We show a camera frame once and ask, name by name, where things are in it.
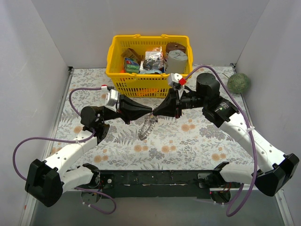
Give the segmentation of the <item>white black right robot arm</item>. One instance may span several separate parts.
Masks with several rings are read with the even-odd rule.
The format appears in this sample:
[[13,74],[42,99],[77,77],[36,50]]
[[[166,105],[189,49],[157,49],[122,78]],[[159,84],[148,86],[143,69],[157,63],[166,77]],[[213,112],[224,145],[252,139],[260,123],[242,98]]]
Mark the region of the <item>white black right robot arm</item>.
[[153,111],[155,116],[180,118],[184,109],[202,108],[202,114],[227,133],[254,159],[254,166],[236,166],[227,161],[200,180],[204,186],[223,187],[228,183],[254,184],[263,194],[274,196],[293,176],[299,158],[285,154],[246,124],[242,113],[220,95],[220,83],[210,73],[196,78],[195,91],[185,92],[186,80],[178,73],[167,79],[170,89]]

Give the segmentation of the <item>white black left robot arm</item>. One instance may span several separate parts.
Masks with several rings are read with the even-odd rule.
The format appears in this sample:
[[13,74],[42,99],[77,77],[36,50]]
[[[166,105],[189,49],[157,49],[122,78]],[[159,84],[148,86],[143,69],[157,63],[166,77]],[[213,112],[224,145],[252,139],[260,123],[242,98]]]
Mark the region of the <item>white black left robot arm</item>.
[[151,113],[152,108],[111,90],[104,106],[86,106],[80,112],[82,131],[54,155],[29,167],[25,191],[45,206],[54,205],[66,191],[87,185],[96,188],[100,183],[98,168],[86,164],[77,169],[70,167],[86,152],[96,147],[108,134],[106,121],[121,118],[125,124]]

